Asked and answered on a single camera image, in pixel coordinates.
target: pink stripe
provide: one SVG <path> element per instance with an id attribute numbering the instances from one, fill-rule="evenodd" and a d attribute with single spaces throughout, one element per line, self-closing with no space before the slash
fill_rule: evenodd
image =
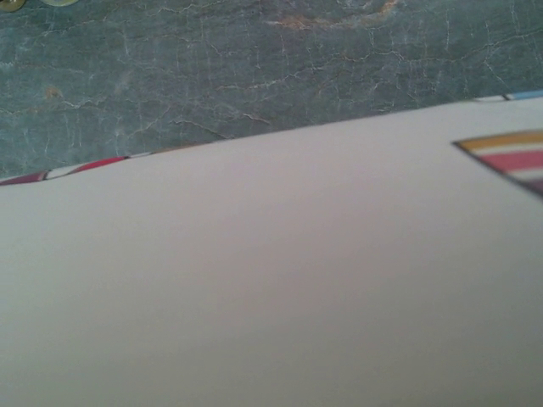
<path id="1" fill-rule="evenodd" d="M 543 167 L 543 150 L 489 154 L 480 158 L 486 164 L 504 172 Z"/>

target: striped pattern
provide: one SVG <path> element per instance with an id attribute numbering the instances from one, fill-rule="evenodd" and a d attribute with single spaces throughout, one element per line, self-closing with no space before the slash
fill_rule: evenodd
<path id="1" fill-rule="evenodd" d="M 543 197 L 543 131 L 523 131 L 455 144 L 492 170 Z"/>
<path id="2" fill-rule="evenodd" d="M 71 167 L 62 167 L 55 170 L 44 170 L 44 171 L 36 172 L 34 174 L 29 174 L 27 176 L 16 176 L 14 178 L 0 180 L 0 187 L 6 186 L 6 185 L 28 184 L 32 182 L 52 180 L 55 178 L 60 178 L 61 176 L 70 176 L 72 174 L 77 174 L 78 172 L 93 170 L 95 168 L 103 167 L 105 165 L 118 163 L 119 161 L 124 161 L 125 159 L 135 159 L 138 157 L 145 157 L 146 155 L 165 153 L 172 150 L 180 150 L 183 148 L 198 146 L 200 144 L 207 144 L 207 143 L 197 142 L 197 143 L 188 144 L 182 147 L 165 148 L 160 151 L 156 151 L 154 153 L 141 153 L 141 154 L 134 154 L 134 155 L 126 155 L 123 157 L 112 157 L 109 159 L 100 159 L 99 161 L 93 161 L 92 163 L 72 165 Z"/>

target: blue-gray surface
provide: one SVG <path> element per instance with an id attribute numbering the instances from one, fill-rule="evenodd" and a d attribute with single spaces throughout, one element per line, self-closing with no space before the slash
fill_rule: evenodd
<path id="1" fill-rule="evenodd" d="M 37 0 L 0 14 L 0 177 L 543 87 L 541 0 Z"/>

